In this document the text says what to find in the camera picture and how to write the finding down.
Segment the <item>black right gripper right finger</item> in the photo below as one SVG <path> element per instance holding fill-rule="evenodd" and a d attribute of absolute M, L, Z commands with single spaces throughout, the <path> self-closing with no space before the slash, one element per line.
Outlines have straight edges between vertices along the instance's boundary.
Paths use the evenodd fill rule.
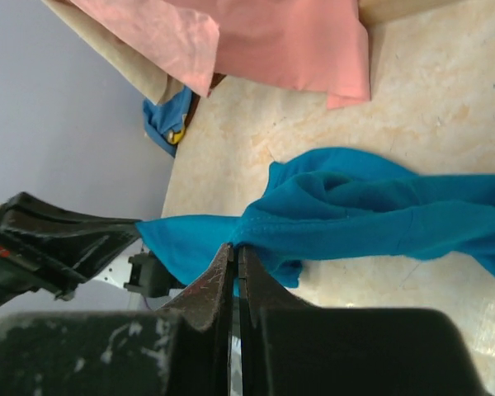
<path fill-rule="evenodd" d="M 238 249 L 238 291 L 243 394 L 269 395 L 272 363 L 266 320 L 276 310 L 306 309 L 313 305 L 275 280 L 249 246 Z"/>

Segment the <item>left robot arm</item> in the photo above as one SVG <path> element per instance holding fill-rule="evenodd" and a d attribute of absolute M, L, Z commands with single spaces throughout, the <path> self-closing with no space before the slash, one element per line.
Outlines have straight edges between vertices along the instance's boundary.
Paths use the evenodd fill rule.
<path fill-rule="evenodd" d="M 40 290 L 70 301 L 95 279 L 144 298 L 183 288 L 152 252 L 124 254 L 139 239 L 134 219 L 81 214 L 21 192 L 0 205 L 0 308 Z"/>

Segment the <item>blue t-shirt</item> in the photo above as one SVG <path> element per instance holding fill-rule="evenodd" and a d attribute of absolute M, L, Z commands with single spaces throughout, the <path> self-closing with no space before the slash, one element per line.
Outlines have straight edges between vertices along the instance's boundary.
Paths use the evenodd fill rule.
<path fill-rule="evenodd" d="M 253 247 L 288 288 L 305 261 L 370 256 L 461 252 L 495 276 L 495 174 L 425 176 L 372 153 L 319 148 L 272 163 L 262 196 L 239 216 L 181 215 L 137 229 L 183 285 L 224 243 Z"/>

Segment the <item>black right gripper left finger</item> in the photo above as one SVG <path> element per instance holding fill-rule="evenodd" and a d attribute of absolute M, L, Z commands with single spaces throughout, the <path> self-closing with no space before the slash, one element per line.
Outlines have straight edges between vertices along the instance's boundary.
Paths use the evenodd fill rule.
<path fill-rule="evenodd" d="M 234 250 L 220 246 L 207 270 L 158 311 L 161 395 L 229 395 Z"/>

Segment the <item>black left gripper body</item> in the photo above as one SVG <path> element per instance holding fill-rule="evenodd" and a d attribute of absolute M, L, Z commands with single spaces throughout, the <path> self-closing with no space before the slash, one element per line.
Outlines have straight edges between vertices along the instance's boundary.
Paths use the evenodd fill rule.
<path fill-rule="evenodd" d="M 87 277 L 74 267 L 70 236 L 56 233 L 85 219 L 26 192 L 0 205 L 0 307 L 40 289 L 58 299 L 73 297 Z"/>

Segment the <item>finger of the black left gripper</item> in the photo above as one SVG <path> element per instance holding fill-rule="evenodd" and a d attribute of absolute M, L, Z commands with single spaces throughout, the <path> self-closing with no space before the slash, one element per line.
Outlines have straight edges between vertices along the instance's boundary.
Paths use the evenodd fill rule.
<path fill-rule="evenodd" d="M 58 239 L 59 283 L 79 285 L 98 275 L 130 244 L 139 233 L 137 219 L 107 218 L 58 209 L 71 219 L 72 233 Z"/>

